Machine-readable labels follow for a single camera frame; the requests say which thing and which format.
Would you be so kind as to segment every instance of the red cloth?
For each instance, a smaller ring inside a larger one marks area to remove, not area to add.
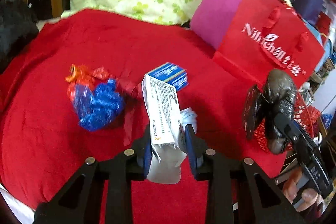
[[[8,191],[36,208],[50,200],[85,158],[107,160],[123,151],[122,126],[88,132],[67,97],[71,64],[104,66],[116,77],[140,83],[147,71],[169,61],[185,68],[189,86],[178,92],[180,108],[197,113],[198,136],[230,157],[251,157],[269,176],[284,155],[264,152],[248,141],[241,113],[250,82],[237,80],[211,61],[214,50],[192,31],[160,26],[98,10],[84,10],[46,25],[0,76],[5,98],[1,116],[0,176]],[[132,139],[148,124],[144,103],[134,108]],[[132,184],[134,222],[204,223],[207,184],[195,182],[188,162],[176,185]],[[167,211],[159,204],[165,204]]]

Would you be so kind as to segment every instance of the hand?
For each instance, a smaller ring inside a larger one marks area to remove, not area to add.
[[[293,204],[293,200],[297,196],[298,189],[296,187],[296,184],[299,182],[301,177],[302,177],[302,170],[300,167],[298,167],[293,171],[290,178],[283,185],[282,192],[291,204]],[[314,189],[305,189],[302,192],[302,199],[304,200],[304,203],[302,203],[296,209],[298,212],[306,210],[311,205],[313,205],[318,199],[320,201],[322,197],[318,195]]]

